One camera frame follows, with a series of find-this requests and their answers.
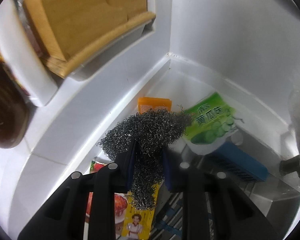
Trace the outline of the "steel wool scrubber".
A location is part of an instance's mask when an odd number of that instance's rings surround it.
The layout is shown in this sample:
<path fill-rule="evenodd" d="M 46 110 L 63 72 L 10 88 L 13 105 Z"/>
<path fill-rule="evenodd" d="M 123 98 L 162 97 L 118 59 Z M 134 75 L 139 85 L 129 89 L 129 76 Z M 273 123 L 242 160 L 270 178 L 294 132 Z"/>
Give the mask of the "steel wool scrubber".
<path fill-rule="evenodd" d="M 189 113 L 150 109 L 118 122 L 97 143 L 112 161 L 128 150 L 134 140 L 140 146 L 135 154 L 132 187 L 129 196 L 138 210 L 155 209 L 155 188 L 164 179 L 163 150 L 176 142 L 192 124 Z"/>

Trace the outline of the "red yellow seasoning packet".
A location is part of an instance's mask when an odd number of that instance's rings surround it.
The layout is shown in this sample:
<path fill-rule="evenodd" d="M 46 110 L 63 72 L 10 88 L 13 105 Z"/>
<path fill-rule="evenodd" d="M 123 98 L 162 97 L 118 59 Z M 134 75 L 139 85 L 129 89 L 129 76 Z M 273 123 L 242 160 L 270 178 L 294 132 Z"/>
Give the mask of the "red yellow seasoning packet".
<path fill-rule="evenodd" d="M 99 171 L 106 164 L 94 158 L 90 164 L 90 172 Z M 88 239 L 88 228 L 93 193 L 89 194 L 85 214 L 84 237 Z M 115 193 L 115 236 L 116 239 L 149 239 L 154 210 L 138 210 L 132 206 L 132 197 L 128 194 Z"/>

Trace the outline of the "green cucumber chip bag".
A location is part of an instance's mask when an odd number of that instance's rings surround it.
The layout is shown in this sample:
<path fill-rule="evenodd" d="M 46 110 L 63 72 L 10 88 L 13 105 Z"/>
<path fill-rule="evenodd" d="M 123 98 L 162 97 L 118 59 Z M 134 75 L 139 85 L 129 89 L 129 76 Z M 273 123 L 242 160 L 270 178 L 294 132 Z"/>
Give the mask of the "green cucumber chip bag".
<path fill-rule="evenodd" d="M 184 113 L 191 116 L 191 125 L 183 135 L 187 146 L 198 155 L 206 155 L 225 143 L 237 132 L 243 118 L 217 92 L 199 101 Z"/>

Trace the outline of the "brown utensil jar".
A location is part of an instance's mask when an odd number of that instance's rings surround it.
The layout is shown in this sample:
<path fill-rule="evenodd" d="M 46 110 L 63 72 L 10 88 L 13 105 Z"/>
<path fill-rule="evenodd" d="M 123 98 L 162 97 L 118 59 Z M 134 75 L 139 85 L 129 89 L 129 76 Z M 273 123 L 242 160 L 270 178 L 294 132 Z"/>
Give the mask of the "brown utensil jar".
<path fill-rule="evenodd" d="M 0 61 L 0 148 L 13 148 L 22 140 L 29 108 Z"/>

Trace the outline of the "orange sponge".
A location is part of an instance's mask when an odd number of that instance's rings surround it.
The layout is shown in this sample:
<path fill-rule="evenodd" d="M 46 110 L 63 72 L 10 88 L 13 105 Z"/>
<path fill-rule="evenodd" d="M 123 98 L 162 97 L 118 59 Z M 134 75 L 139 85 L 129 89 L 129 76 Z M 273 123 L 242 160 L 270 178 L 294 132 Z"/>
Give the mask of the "orange sponge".
<path fill-rule="evenodd" d="M 151 97 L 141 97 L 138 98 L 138 111 L 139 113 L 145 113 L 149 109 L 165 109 L 170 111 L 172 107 L 172 101 L 170 99 L 164 98 L 151 98 Z"/>

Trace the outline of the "bamboo knife block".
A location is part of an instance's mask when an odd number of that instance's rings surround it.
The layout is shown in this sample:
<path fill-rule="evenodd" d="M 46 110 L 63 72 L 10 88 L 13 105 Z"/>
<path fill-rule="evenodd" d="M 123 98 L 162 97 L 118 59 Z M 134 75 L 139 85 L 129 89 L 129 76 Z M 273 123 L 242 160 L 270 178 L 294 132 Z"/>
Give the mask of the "bamboo knife block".
<path fill-rule="evenodd" d="M 147 0 L 24 0 L 23 9 L 40 60 L 61 78 L 156 17 Z"/>

